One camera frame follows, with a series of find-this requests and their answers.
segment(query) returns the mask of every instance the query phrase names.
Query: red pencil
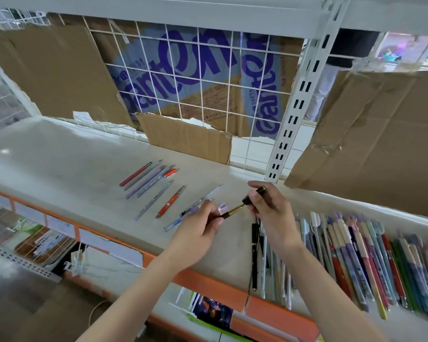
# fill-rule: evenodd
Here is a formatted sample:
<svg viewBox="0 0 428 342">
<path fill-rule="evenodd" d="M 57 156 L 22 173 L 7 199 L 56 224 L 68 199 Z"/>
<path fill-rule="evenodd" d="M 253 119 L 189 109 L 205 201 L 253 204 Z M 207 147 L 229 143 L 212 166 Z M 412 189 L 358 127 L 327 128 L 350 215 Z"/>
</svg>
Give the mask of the red pencil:
<svg viewBox="0 0 428 342">
<path fill-rule="evenodd" d="M 134 178 L 136 178 L 140 173 L 142 173 L 151 164 L 152 164 L 152 162 L 149 162 L 145 166 L 142 166 L 141 168 L 139 168 L 136 172 L 134 172 L 132 175 L 130 175 L 128 178 L 126 178 L 124 181 L 122 181 L 119 184 L 119 187 L 122 187 L 122 186 L 128 184 L 131 180 L 133 180 Z"/>
</svg>

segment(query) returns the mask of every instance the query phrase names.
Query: cable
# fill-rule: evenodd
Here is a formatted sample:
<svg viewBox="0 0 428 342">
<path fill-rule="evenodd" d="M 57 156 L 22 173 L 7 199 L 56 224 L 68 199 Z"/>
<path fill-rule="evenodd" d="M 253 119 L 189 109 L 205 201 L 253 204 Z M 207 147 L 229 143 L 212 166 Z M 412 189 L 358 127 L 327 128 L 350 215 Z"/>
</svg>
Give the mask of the cable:
<svg viewBox="0 0 428 342">
<path fill-rule="evenodd" d="M 97 308 L 99 308 L 101 304 L 104 304 L 105 302 L 109 302 L 109 301 L 108 301 L 108 300 L 103 300 L 101 303 L 99 303 L 98 305 L 96 305 L 96 306 L 91 310 L 91 312 L 90 312 L 90 316 L 89 316 L 89 321 L 87 322 L 87 328 L 90 328 L 91 321 L 92 321 L 92 315 L 93 315 L 93 313 L 95 312 L 95 310 L 96 310 Z"/>
</svg>

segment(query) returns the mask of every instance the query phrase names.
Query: white pants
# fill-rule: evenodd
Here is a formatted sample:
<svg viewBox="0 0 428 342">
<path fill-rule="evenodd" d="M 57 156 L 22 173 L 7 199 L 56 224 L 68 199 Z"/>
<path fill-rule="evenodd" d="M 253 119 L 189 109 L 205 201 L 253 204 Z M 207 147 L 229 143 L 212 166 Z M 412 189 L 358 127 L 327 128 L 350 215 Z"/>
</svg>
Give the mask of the white pants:
<svg viewBox="0 0 428 342">
<path fill-rule="evenodd" d="M 327 64 L 325 65 L 322 73 L 320 74 L 319 82 L 315 87 L 314 95 L 309 102 L 308 110 L 306 111 L 306 116 L 304 117 L 305 120 L 314 121 L 317 118 L 320 112 L 320 107 L 322 106 L 324 99 L 327 97 L 328 92 L 330 92 L 331 87 L 335 82 L 336 74 L 338 74 L 339 71 L 345 69 L 346 68 Z"/>
</svg>

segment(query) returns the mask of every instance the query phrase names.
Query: pen cap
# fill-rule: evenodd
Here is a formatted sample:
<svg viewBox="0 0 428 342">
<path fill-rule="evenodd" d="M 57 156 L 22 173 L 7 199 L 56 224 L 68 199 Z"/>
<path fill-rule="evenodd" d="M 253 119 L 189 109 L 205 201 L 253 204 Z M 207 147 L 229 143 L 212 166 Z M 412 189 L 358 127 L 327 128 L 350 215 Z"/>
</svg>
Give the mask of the pen cap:
<svg viewBox="0 0 428 342">
<path fill-rule="evenodd" d="M 259 194 L 259 195 L 261 195 L 261 196 L 263 196 L 264 194 L 265 194 L 265 190 L 266 190 L 266 188 L 265 187 L 259 187 L 259 188 L 257 188 L 257 193 Z M 249 196 L 248 195 L 246 195 L 245 197 L 244 197 L 244 199 L 242 200 L 242 202 L 243 202 L 243 204 L 244 205 L 251 205 L 252 204 L 252 201 L 251 201 L 251 199 L 249 198 Z"/>
</svg>

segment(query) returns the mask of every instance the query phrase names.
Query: cardboard sheet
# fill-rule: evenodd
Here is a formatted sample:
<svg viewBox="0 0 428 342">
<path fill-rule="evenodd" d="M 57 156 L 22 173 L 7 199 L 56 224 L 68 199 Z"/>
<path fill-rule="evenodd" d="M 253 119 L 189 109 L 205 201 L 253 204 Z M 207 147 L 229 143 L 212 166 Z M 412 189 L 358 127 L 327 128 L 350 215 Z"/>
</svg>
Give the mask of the cardboard sheet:
<svg viewBox="0 0 428 342">
<path fill-rule="evenodd" d="M 84 19 L 77 15 L 49 14 L 48 18 L 54 25 L 85 26 Z M 274 91 L 291 91 L 298 57 L 268 53 L 265 60 L 267 35 L 241 35 L 235 32 L 233 46 L 243 49 L 230 51 L 227 46 L 232 40 L 231 31 L 200 28 L 198 34 L 197 28 L 168 25 L 170 40 L 186 41 L 171 42 L 168 46 L 167 42 L 159 40 L 167 36 L 162 24 L 138 22 L 140 34 L 147 37 L 140 39 L 127 36 L 138 34 L 137 25 L 133 21 L 114 19 L 108 23 L 107 19 L 96 17 L 85 17 L 85 20 L 92 30 L 111 32 L 113 29 L 116 33 L 93 32 L 92 35 L 103 61 L 115 65 L 107 68 L 121 91 L 132 120 L 136 120 L 140 112 L 155 113 L 160 110 L 165 116 L 204 120 L 215 129 L 231 132 L 239 137 L 250 137 L 251 131 L 254 137 L 276 137 L 279 131 L 277 122 L 282 121 L 288 95 Z M 206 45 L 198 46 L 198 38 L 200 43 Z M 300 54 L 302 43 L 303 39 L 300 38 L 272 36 L 269 51 Z M 226 47 L 219 48 L 210 46 L 211 44 Z M 172 76 L 170 53 L 176 81 Z M 126 70 L 124 65 L 136 69 Z M 228 81 L 245 87 L 232 86 L 229 90 L 226 85 Z M 257 101 L 260 86 L 268 91 L 262 91 L 260 100 Z M 133 95 L 134 89 L 138 98 Z M 235 113 L 228 115 L 228 122 L 227 114 L 224 113 L 227 109 Z M 265 121 L 253 122 L 252 116 L 256 114 L 256 110 L 257 117 Z"/>
<path fill-rule="evenodd" d="M 228 164 L 231 134 L 152 113 L 138 115 L 149 143 L 187 155 Z"/>
<path fill-rule="evenodd" d="M 0 32 L 0 66 L 45 116 L 133 126 L 89 32 L 81 26 Z"/>
<path fill-rule="evenodd" d="M 285 184 L 428 217 L 428 72 L 343 75 Z"/>
</svg>

